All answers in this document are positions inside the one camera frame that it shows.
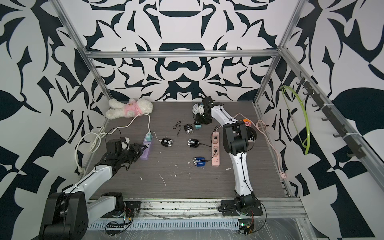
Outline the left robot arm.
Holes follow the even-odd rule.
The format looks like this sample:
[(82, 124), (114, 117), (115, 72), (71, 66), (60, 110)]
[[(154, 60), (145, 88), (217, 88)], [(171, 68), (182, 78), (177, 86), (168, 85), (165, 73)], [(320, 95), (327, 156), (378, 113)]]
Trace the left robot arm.
[(124, 139), (108, 141), (106, 153), (84, 178), (61, 193), (48, 196), (38, 238), (81, 240), (89, 224), (101, 217), (128, 216), (121, 193), (106, 193), (92, 203), (89, 199), (120, 168), (128, 170), (146, 149), (146, 145), (128, 144)]

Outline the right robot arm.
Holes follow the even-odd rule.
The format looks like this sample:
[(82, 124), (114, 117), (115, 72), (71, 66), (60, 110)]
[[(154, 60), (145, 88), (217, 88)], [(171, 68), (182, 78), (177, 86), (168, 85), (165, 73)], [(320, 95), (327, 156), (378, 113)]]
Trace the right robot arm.
[(221, 137), (223, 147), (233, 164), (236, 211), (245, 214), (257, 203), (247, 167), (249, 139), (246, 124), (232, 117), (219, 102), (213, 101), (211, 97), (205, 97), (199, 104), (196, 123), (207, 125), (212, 123), (213, 119), (223, 127)]

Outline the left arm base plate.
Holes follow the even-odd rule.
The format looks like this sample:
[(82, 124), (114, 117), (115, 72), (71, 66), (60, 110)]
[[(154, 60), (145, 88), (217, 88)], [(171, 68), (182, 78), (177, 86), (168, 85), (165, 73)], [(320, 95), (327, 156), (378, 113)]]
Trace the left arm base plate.
[(102, 216), (102, 218), (131, 218), (141, 211), (141, 201), (124, 201), (121, 208), (109, 212)]

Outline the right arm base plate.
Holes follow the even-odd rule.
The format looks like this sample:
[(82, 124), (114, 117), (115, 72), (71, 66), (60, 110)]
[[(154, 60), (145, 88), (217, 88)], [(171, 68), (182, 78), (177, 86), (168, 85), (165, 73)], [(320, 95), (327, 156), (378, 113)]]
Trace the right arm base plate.
[(260, 201), (256, 201), (254, 205), (241, 206), (241, 204), (235, 200), (221, 200), (218, 211), (225, 217), (251, 217), (252, 215), (259, 217), (264, 215), (264, 210)]

